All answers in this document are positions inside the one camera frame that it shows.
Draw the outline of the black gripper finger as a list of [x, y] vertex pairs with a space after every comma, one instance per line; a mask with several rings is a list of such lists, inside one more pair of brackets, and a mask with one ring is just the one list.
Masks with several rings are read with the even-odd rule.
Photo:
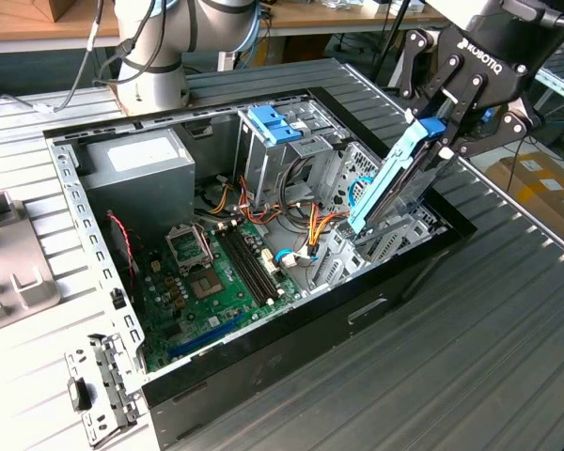
[[432, 170], [442, 163], [444, 150], [464, 158], [477, 156], [525, 138], [542, 123], [532, 106], [523, 98], [518, 98], [491, 107], [496, 113], [490, 119], [491, 125], [484, 126], [483, 116], [488, 108], [480, 106], [480, 98], [487, 84], [487, 79], [481, 74], [474, 75], [468, 81], [464, 93], [445, 122], [445, 131], [434, 145], [430, 143], [425, 146], [429, 152], [425, 157], [426, 170]]
[[416, 29], [406, 34], [400, 76], [400, 95], [411, 102], [414, 118], [432, 117], [447, 95], [442, 91], [463, 65], [463, 56], [451, 51], [441, 56], [441, 31]]

